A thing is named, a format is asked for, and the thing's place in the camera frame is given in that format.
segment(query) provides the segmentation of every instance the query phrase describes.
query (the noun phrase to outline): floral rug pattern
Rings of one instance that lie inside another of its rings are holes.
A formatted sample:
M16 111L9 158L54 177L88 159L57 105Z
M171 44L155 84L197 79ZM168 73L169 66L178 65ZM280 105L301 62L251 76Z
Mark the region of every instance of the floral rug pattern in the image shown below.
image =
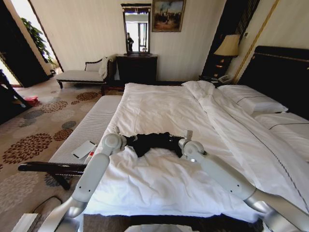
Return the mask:
M65 191L46 173L19 172L17 168L24 162L47 162L101 97L99 85L63 83L60 89L55 78L15 90L23 97L38 96L39 102L0 125L2 232L11 231L24 213L31 213L50 196L56 195L65 201L72 194L78 177L66 177L73 187ZM57 204L54 201L44 205L38 213L44 214Z

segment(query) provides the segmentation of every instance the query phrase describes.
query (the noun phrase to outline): cable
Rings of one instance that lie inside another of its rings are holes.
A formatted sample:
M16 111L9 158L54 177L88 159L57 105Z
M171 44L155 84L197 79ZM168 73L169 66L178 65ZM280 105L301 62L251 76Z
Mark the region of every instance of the cable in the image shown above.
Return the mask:
M56 199L58 199L59 201L60 201L60 204L62 204L62 200L59 198L59 197L57 197L57 196L51 196L50 198L47 198L45 201L43 201L41 204L39 204L37 207L35 207L35 209L32 211L32 213L34 214L35 213L35 211L42 205L42 204L44 204L45 202L47 202L48 200L50 200L50 199L52 199L52 198L56 198Z

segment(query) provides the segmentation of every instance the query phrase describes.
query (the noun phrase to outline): chaise lounge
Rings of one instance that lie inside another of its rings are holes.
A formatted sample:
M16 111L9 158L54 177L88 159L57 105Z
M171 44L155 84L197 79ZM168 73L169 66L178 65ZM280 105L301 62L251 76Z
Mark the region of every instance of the chaise lounge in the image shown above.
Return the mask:
M60 88L62 82L87 83L101 85L101 93L104 95L104 87L107 82L114 79L116 73L116 57L104 57L98 61L86 62L85 70L69 70L56 76Z

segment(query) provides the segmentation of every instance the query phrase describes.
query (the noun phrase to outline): wall trim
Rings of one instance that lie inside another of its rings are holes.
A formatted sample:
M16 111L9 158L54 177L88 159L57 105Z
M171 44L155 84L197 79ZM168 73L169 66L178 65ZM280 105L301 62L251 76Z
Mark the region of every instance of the wall trim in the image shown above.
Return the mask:
M274 4L272 5L272 7L271 7L271 9L270 9L270 11L269 11L269 13L268 13L268 15L266 16L266 18L265 18L263 24L261 25L261 28L259 29L259 32L257 33L257 35L256 35L255 39L253 40L253 42L252 42L252 44L251 44L249 50L247 51L247 53L246 53L244 59L242 60L242 62L241 62L241 64L240 64L239 68L237 69L237 72L235 73L235 76L234 76L233 81L232 81L233 84L237 84L237 82L239 81L240 77L239 77L238 75L239 75L239 73L240 73L242 67L244 66L246 60L248 59L250 53L251 53L252 50L254 49L254 46L255 46L257 40L259 39L260 35L262 34L262 32L263 32L263 30L264 30L264 28L265 28L267 22L269 21L269 19L270 19L272 13L273 13L274 10L276 9L276 7L277 7L279 1L280 1L280 0L276 0L276 1L274 2Z

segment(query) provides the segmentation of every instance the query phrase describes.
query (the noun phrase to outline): white cushion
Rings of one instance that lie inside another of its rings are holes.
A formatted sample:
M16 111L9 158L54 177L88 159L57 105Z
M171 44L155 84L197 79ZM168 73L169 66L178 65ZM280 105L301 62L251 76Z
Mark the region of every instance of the white cushion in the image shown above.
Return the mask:
M71 152L86 140L99 144L122 96L103 96L92 107L73 133L51 157L49 162L83 164L87 156L78 159Z
M99 71L100 67L102 65L102 60L98 63L86 63L85 71Z
M308 120L292 113L259 115L255 119L309 161Z
M105 78L106 77L106 73L107 73L107 63L108 63L108 59L107 57L103 57L102 58L102 61L101 61L101 65L100 65L100 68L98 70L98 73L99 75L102 77L102 78Z
M276 113L288 110L279 102L248 86L226 85L218 88L250 115L253 112Z
M80 71L69 70L56 76L56 80L69 80L69 81L103 81L103 78L98 72L94 71Z

